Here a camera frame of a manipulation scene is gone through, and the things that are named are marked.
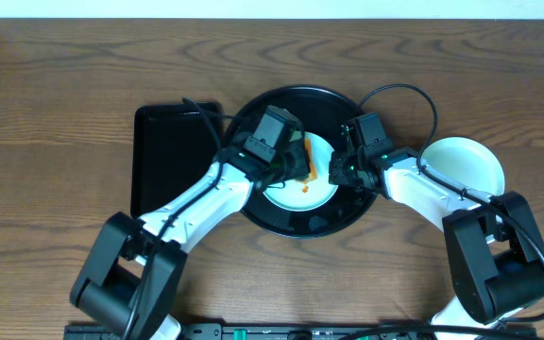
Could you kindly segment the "orange sponge with green scourer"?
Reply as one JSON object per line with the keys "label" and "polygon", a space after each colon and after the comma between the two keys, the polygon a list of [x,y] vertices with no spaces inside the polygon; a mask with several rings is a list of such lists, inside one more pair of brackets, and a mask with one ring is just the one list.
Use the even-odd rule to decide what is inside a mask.
{"label": "orange sponge with green scourer", "polygon": [[296,178],[296,181],[301,183],[308,183],[317,179],[317,170],[313,161],[312,141],[308,137],[304,139],[304,150],[309,173],[307,176],[301,176]]}

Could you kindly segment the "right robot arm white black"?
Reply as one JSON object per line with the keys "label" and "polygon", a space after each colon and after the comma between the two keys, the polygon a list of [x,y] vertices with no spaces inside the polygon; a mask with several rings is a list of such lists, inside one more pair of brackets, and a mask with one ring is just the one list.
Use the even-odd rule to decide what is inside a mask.
{"label": "right robot arm white black", "polygon": [[410,148],[334,152],[330,181],[405,205],[444,235],[452,301],[420,328],[435,339],[507,339],[508,324],[544,320],[544,240],[527,200],[438,170]]}

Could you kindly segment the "light green plate top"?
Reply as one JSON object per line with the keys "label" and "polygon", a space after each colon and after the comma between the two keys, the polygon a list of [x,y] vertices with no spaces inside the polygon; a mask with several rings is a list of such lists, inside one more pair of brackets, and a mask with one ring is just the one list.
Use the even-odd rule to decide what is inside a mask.
{"label": "light green plate top", "polygon": [[425,149],[422,158],[435,170],[469,188],[495,196],[505,192],[501,163],[486,146],[474,140],[438,140]]}

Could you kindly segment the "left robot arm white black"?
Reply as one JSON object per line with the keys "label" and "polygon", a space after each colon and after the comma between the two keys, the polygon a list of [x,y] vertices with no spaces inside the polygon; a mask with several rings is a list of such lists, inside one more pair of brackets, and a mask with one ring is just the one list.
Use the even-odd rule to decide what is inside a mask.
{"label": "left robot arm white black", "polygon": [[178,338],[181,326],[169,311],[189,252],[253,192],[309,170],[305,137],[290,140],[278,165],[258,159],[251,147],[269,148],[252,137],[219,148],[207,173],[173,201],[137,219],[111,216],[71,289],[71,303],[123,339]]}

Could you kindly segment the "light green plate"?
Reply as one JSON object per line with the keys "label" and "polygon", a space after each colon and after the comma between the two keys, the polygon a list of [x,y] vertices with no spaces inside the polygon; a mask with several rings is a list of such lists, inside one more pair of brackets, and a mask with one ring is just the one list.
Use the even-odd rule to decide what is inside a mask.
{"label": "light green plate", "polygon": [[317,179],[301,183],[295,179],[268,187],[263,195],[274,205],[291,212],[306,212],[327,203],[338,190],[329,183],[329,168],[333,147],[322,137],[311,132],[305,133],[312,141],[313,161]]}
{"label": "light green plate", "polygon": [[505,192],[501,163],[486,146],[474,140],[438,140],[425,149],[422,158],[435,170],[469,188],[495,196]]}

